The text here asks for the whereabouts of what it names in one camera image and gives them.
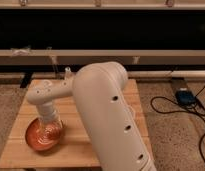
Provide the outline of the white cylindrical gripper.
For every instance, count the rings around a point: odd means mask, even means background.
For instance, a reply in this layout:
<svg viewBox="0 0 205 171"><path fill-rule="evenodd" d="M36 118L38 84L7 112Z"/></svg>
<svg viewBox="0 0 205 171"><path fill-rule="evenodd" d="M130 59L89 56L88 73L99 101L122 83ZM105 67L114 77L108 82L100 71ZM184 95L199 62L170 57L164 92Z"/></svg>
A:
<svg viewBox="0 0 205 171"><path fill-rule="evenodd" d="M47 129L47 124L52 121L53 123L53 134L55 136L60 136L63 132L63 122L58 119L59 115L57 110L54 107L53 102L47 102L41 105L36 106L37 111L39 113L39 136L47 137L49 135L49 131Z"/></svg>

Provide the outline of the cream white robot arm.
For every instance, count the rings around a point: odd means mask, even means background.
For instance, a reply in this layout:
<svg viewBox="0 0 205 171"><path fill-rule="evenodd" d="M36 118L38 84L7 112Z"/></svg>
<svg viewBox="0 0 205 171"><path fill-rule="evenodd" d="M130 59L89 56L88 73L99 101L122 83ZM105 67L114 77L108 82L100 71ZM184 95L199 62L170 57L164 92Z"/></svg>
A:
<svg viewBox="0 0 205 171"><path fill-rule="evenodd" d="M40 83L26 98L49 121L53 101L71 96L103 171L156 171L122 93L127 81L120 63L94 63L57 84Z"/></svg>

